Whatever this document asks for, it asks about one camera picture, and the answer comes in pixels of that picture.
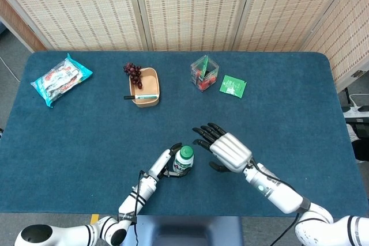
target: yellow tape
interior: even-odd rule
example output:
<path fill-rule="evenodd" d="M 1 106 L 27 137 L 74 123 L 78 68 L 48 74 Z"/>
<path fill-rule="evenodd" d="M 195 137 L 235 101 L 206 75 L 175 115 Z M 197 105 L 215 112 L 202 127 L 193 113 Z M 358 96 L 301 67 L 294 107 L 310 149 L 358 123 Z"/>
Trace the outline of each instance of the yellow tape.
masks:
<path fill-rule="evenodd" d="M 99 220 L 99 215 L 98 214 L 92 214 L 90 224 L 95 224 L 98 220 Z"/>

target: white marker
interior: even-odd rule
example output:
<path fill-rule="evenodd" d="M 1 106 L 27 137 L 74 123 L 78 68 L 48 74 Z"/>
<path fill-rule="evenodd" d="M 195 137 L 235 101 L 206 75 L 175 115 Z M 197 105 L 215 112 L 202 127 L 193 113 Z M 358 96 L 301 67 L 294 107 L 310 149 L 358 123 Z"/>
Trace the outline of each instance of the white marker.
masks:
<path fill-rule="evenodd" d="M 139 95 L 126 95 L 124 99 L 155 99 L 158 98 L 158 94 L 139 94 Z"/>

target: plastic bag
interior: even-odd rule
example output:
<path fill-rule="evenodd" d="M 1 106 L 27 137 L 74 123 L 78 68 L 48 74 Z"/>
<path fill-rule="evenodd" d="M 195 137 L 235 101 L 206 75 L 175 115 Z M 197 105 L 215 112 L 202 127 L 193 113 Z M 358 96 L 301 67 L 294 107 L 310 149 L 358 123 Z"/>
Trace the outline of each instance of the plastic bag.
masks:
<path fill-rule="evenodd" d="M 65 60 L 58 63 L 35 82 L 31 82 L 31 85 L 45 99 L 46 105 L 52 108 L 52 102 L 75 85 L 86 80 L 91 74 L 92 71 L 73 60 L 68 53 Z"/>

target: grape bunch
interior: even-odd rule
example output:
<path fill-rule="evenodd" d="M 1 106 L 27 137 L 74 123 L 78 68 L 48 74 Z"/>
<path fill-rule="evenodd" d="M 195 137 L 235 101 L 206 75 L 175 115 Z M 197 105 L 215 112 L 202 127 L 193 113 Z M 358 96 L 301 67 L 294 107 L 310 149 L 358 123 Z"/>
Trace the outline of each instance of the grape bunch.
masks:
<path fill-rule="evenodd" d="M 141 82 L 141 66 L 135 66 L 132 63 L 127 63 L 123 70 L 129 76 L 133 85 L 137 85 L 139 89 L 142 89 L 142 82 Z"/>

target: bottle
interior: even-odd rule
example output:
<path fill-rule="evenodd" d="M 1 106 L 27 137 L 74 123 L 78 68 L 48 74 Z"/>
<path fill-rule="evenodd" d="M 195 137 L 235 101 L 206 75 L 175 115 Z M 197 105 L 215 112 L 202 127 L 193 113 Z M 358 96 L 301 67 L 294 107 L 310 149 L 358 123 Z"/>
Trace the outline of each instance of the bottle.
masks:
<path fill-rule="evenodd" d="M 192 167 L 194 164 L 194 150 L 184 145 L 175 155 L 173 162 L 173 170 L 175 172 L 181 173 L 185 171 L 186 168 Z"/>

